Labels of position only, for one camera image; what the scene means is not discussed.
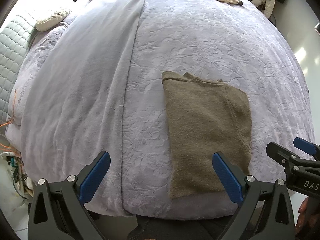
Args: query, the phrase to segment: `black cable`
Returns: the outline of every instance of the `black cable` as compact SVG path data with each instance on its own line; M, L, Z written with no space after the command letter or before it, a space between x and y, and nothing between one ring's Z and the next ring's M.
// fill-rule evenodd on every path
M29 200L28 198L26 198L26 197L22 196L22 195L18 192L18 190L16 189L16 186L14 185L14 180L13 180L13 179L12 179L12 185L13 185L13 187L14 187L14 189L15 189L16 193L17 193L20 197L22 197L22 198L24 198L24 199L26 199L26 200Z

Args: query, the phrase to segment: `bed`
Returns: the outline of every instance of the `bed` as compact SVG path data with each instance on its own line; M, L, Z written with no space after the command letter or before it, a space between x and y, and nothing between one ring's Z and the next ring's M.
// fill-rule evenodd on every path
M232 214L225 192L170 199L163 71L222 79L247 93L250 173L285 178L274 141L314 141L309 93L288 43L247 0L80 0L26 55L8 102L6 137L38 181L64 180L101 151L111 167L86 208L105 215L211 219Z

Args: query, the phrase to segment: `dark pants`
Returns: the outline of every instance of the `dark pants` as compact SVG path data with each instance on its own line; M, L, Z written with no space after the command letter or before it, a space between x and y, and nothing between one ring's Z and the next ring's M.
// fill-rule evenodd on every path
M232 216L210 220L165 220L137 215L138 226L132 230L127 240L216 240ZM241 240L249 239L253 227L248 226Z

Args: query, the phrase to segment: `blue gripper pad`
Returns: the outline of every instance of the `blue gripper pad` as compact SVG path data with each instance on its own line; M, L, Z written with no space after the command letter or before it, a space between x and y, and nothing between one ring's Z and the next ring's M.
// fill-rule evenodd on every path
M78 198L81 205L84 205L84 203L88 203L91 201L101 181L109 170L110 164L110 155L109 153L104 152L102 157L92 167L91 171L80 185Z
M212 155L212 167L217 173L230 200L233 203L241 205L244 199L241 184L238 182L236 177L233 175L218 153Z
M315 155L317 153L317 149L312 143L310 143L300 137L296 137L293 140L293 145L296 148L304 151L305 153L307 153L309 155Z

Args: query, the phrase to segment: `metal bolt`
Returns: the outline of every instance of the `metal bolt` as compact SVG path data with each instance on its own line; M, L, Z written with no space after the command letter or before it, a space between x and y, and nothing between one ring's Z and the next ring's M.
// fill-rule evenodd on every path
M279 185L284 185L284 180L283 179L278 179L278 184Z
M254 176L251 176L251 175L247 176L247 181L254 182L255 181Z
M39 179L38 184L43 185L45 183L45 179Z
M67 180L70 181L70 182L75 181L75 179L76 179L76 176L75 176L75 175L70 175L70 176L67 178Z

